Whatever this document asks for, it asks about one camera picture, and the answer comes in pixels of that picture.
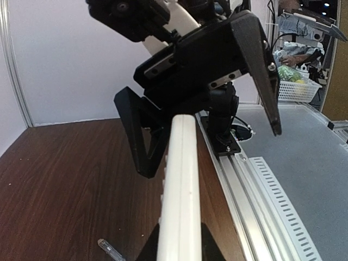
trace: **white basket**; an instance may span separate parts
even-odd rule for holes
[[[311,102],[316,92],[322,86],[309,79],[307,84],[285,82],[281,80],[279,88],[279,101]]]

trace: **green produce in plastic bag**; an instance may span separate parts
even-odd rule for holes
[[[302,74],[300,74],[295,69],[282,65],[278,68],[279,77],[281,80],[287,82],[296,82],[297,80],[302,80]]]

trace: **gray surface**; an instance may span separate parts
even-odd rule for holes
[[[263,110],[239,110],[256,135],[241,143],[264,157],[288,195],[322,260],[348,257],[348,153],[343,142],[302,106],[280,108],[283,134],[274,137]]]

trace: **brown wooden surface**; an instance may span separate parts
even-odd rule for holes
[[[348,1],[341,0],[340,30],[348,36]],[[348,120],[348,43],[338,41],[332,78],[323,107],[325,114],[332,121]]]
[[[226,260],[244,260],[220,183],[198,134],[201,216]],[[135,260],[160,216],[163,169],[135,171],[120,120],[26,130],[0,159],[0,260]]]

